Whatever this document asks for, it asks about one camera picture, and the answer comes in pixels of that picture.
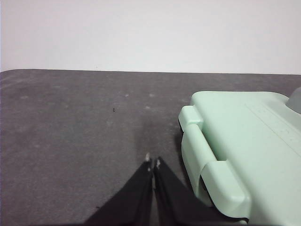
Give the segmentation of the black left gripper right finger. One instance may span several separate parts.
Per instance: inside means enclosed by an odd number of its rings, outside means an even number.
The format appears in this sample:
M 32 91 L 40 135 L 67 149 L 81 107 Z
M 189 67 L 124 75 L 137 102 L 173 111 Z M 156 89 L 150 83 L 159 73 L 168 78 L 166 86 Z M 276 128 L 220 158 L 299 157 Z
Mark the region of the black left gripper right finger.
M 153 168 L 159 223 L 161 226 L 245 226 L 241 218 L 221 214 L 206 206 L 158 157 Z

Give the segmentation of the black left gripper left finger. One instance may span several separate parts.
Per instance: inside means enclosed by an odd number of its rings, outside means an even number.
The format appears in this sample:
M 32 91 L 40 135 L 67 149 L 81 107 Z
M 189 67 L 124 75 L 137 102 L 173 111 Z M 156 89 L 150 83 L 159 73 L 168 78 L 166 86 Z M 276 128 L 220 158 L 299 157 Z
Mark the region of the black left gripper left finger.
M 152 205 L 152 160 L 143 163 L 125 185 L 85 221 L 88 226 L 148 226 Z

